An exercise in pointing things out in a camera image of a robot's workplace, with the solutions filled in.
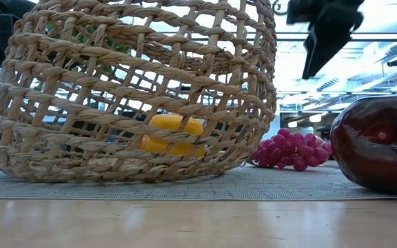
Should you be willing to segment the yellow bell pepper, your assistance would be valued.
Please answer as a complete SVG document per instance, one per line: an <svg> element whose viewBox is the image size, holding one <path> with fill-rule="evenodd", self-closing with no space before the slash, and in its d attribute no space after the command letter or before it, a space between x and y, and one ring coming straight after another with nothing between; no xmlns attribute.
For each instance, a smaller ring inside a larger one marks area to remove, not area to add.
<svg viewBox="0 0 397 248"><path fill-rule="evenodd" d="M158 127L162 130L177 130L182 119L183 117L178 115L158 114L152 118L149 125ZM203 125L198 120L190 118L183 131L191 135L201 135L203 132ZM165 151L167 146L168 142L149 135L144 135L139 143L139 149L145 152L161 153ZM188 155L192 148L193 146L188 143L175 143L167 154L173 156Z"/></svg>

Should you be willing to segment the dark maroon round fruit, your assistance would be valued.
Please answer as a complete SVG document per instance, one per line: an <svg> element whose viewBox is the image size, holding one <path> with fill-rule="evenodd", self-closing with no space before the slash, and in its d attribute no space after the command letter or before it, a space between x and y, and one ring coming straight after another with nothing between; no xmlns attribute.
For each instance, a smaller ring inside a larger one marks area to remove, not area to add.
<svg viewBox="0 0 397 248"><path fill-rule="evenodd" d="M329 137L347 179L397 194L397 94L354 101L334 119Z"/></svg>

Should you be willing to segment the purple grape bunch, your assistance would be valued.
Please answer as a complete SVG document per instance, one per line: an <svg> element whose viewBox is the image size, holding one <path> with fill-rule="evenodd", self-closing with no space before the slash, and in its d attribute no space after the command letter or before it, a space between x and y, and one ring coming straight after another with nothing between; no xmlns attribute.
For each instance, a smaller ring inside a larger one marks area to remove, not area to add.
<svg viewBox="0 0 397 248"><path fill-rule="evenodd" d="M261 141L250 160L257 167L293 167L295 171L302 172L308 167L321 166L331 156L330 143L312 133L291 133L283 128L271 138Z"/></svg>

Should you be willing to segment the grey woven placemat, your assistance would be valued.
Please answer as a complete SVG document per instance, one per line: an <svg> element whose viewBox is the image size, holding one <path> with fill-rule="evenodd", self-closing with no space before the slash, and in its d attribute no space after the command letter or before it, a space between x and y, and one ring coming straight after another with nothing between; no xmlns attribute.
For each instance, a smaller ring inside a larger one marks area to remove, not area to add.
<svg viewBox="0 0 397 248"><path fill-rule="evenodd" d="M238 167L222 176L173 183L30 183L0 172L0 198L84 200L373 200L396 199L348 181L338 167L304 172Z"/></svg>

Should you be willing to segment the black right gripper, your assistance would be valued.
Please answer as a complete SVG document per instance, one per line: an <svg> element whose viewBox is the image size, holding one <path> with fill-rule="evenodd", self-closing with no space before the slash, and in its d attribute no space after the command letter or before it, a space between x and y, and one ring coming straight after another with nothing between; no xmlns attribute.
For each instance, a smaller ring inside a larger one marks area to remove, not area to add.
<svg viewBox="0 0 397 248"><path fill-rule="evenodd" d="M309 23L302 79L314 77L351 39L364 16L364 0L289 0L287 24Z"/></svg>

